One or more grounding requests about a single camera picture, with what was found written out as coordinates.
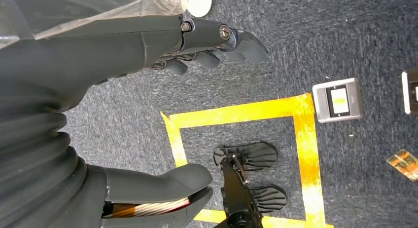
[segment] metal screw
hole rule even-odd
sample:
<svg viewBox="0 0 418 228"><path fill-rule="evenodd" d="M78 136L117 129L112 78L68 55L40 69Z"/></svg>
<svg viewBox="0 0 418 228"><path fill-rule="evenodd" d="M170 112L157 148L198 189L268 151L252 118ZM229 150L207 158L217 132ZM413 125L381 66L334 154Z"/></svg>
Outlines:
<svg viewBox="0 0 418 228"><path fill-rule="evenodd" d="M182 31L184 31L184 32L188 32L188 31L190 31L192 29L192 25L190 24L190 23L188 23L188 22L183 22L182 24L181 24L181 30Z"/></svg>
<svg viewBox="0 0 418 228"><path fill-rule="evenodd" d="M231 30L225 24L220 27L219 33L221 34L221 37L224 40L228 40L229 39L229 36L231 36Z"/></svg>

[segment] gray carpet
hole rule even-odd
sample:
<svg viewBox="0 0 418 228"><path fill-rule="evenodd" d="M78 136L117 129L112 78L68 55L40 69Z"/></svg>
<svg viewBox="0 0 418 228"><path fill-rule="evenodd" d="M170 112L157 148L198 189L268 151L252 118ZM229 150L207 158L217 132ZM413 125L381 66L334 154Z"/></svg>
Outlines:
<svg viewBox="0 0 418 228"><path fill-rule="evenodd" d="M418 0L213 0L206 17L254 33L269 61L237 64L220 55L208 71L183 76L143 71L89 90L64 129L88 163L163 174L174 159L159 111L175 114L299 95L314 84L357 77L365 116L316 125L325 216L336 227L418 227L418 187L385 161L418 155L418 118L403 112L401 72L418 68ZM305 218L290 118L182 130L189 162L206 166L222 209L217 145L264 140L277 162L254 186L283 187L288 205L273 215ZM189 227L213 227L192 222Z"/></svg>

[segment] black mechanical part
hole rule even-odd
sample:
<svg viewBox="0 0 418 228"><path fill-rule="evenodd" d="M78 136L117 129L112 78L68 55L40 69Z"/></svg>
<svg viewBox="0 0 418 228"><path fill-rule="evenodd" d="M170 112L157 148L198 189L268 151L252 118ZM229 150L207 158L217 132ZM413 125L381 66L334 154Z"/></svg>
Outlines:
<svg viewBox="0 0 418 228"><path fill-rule="evenodd" d="M277 186L251 190L251 194L261 213L279 211L287 204L284 190Z"/></svg>
<svg viewBox="0 0 418 228"><path fill-rule="evenodd" d="M192 30L183 32L183 45L180 52L197 52L198 49L215 47L227 41L220 34L220 29L226 26L222 22L197 18L183 18L183 21L190 23Z"/></svg>
<svg viewBox="0 0 418 228"><path fill-rule="evenodd" d="M277 161L276 148L267 143L259 142L236 147L220 146L213 152L213 160L216 165L229 156L236 154L244 171L257 171L269 168Z"/></svg>
<svg viewBox="0 0 418 228"><path fill-rule="evenodd" d="M254 35L234 28L229 28L229 30L228 41L217 46L216 49L227 52L237 62L249 60L260 63L267 58L269 52Z"/></svg>
<svg viewBox="0 0 418 228"><path fill-rule="evenodd" d="M218 57L207 51L199 52L195 60L206 69L214 69L219 65Z"/></svg>
<svg viewBox="0 0 418 228"><path fill-rule="evenodd" d="M259 171L277 160L276 148L259 142L237 147L218 147L213 153L224 176L221 188L227 219L216 228L262 228L262 214L278 211L287 203L284 190L277 186L250 189L246 171Z"/></svg>
<svg viewBox="0 0 418 228"><path fill-rule="evenodd" d="M172 71L175 75L183 75L187 71L187 65L178 59L171 59L167 61L166 68Z"/></svg>
<svg viewBox="0 0 418 228"><path fill-rule="evenodd" d="M215 227L262 228L262 215L258 211L251 191L243 181L243 177L236 171L236 162L232 157L226 157L221 162L225 180L222 196L227 218Z"/></svg>

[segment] orange object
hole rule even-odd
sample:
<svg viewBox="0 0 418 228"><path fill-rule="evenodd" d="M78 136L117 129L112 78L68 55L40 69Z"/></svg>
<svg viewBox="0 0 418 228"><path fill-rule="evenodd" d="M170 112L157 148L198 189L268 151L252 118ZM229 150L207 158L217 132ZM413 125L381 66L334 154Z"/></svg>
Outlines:
<svg viewBox="0 0 418 228"><path fill-rule="evenodd" d="M189 204L190 201L188 197L171 202L144 203L104 216L103 218L145 217L160 215L183 208Z"/></svg>
<svg viewBox="0 0 418 228"><path fill-rule="evenodd" d="M386 161L410 180L418 180L418 160L407 150L402 149L398 151L398 153Z"/></svg>

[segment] display screen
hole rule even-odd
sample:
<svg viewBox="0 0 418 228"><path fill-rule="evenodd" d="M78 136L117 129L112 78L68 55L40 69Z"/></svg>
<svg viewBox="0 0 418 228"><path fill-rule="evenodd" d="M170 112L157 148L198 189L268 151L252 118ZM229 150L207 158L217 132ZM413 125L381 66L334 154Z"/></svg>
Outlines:
<svg viewBox="0 0 418 228"><path fill-rule="evenodd" d="M331 117L341 117L350 115L348 102L347 86L333 86L326 89L329 114Z"/></svg>
<svg viewBox="0 0 418 228"><path fill-rule="evenodd" d="M345 88L331 90L331 101L335 114L349 112L347 91Z"/></svg>

